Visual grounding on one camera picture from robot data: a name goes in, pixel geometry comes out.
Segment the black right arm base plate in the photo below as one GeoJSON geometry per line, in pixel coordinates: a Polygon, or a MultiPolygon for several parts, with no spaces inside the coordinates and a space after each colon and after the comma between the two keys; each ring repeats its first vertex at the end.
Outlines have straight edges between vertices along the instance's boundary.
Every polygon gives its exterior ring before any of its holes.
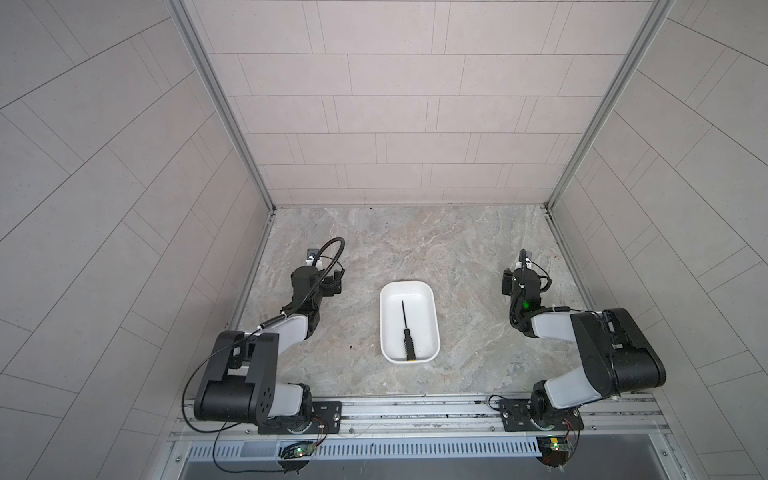
{"type": "Polygon", "coordinates": [[[500,398],[495,408],[505,432],[582,431],[584,422],[576,408],[556,409],[544,400],[500,398]]]}

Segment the black and yellow screwdriver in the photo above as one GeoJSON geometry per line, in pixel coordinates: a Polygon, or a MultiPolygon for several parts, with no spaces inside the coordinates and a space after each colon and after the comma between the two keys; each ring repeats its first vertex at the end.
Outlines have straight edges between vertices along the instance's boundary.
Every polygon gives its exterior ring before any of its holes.
{"type": "Polygon", "coordinates": [[[404,302],[401,302],[401,309],[402,309],[403,323],[404,323],[403,333],[404,333],[404,346],[405,346],[405,352],[406,352],[406,360],[415,361],[416,360],[415,346],[414,346],[413,338],[411,335],[411,330],[408,327],[407,314],[406,314],[406,308],[405,308],[404,302]]]}

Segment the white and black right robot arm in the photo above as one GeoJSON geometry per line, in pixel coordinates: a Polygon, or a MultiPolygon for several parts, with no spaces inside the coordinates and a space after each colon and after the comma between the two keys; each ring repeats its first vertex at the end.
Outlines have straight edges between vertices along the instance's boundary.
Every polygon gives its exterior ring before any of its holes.
{"type": "Polygon", "coordinates": [[[502,400],[504,411],[528,419],[540,430],[576,430],[583,427],[576,418],[579,407],[664,385],[665,367],[626,309],[545,307],[541,294],[550,288],[551,278],[533,266],[523,259],[515,269],[503,271],[501,293],[510,298],[510,324],[529,338],[575,344],[580,365],[537,382],[524,405],[502,400]]]}

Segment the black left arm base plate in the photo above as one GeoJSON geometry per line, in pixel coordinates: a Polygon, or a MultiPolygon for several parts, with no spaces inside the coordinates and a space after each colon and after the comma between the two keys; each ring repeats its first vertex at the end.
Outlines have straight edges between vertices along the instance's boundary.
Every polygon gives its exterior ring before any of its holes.
{"type": "Polygon", "coordinates": [[[277,417],[258,427],[259,435],[328,435],[338,434],[342,416],[341,401],[313,401],[309,416],[300,420],[277,417]]]}

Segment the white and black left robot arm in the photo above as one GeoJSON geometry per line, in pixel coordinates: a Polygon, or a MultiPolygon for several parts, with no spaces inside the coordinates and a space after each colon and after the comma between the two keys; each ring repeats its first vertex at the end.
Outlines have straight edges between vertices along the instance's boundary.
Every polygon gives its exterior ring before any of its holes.
{"type": "Polygon", "coordinates": [[[193,404],[194,418],[253,424],[260,432],[303,432],[314,422],[310,387],[277,381],[279,356],[309,339],[326,297],[342,292],[344,269],[312,265],[291,274],[293,297],[256,331],[225,331],[216,339],[193,404]]]}

